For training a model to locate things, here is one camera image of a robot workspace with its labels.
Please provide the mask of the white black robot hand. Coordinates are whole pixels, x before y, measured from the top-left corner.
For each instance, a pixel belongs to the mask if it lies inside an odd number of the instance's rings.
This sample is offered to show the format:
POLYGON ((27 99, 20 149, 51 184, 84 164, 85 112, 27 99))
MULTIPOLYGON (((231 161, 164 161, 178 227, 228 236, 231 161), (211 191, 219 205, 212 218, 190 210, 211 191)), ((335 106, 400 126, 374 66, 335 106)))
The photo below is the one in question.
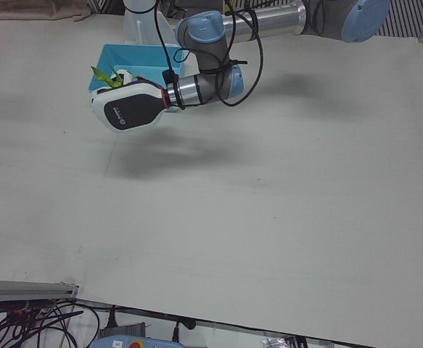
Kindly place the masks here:
POLYGON ((91 92, 94 115, 110 130, 126 133, 156 123, 170 108, 165 89, 127 70, 91 68, 102 87, 91 92))

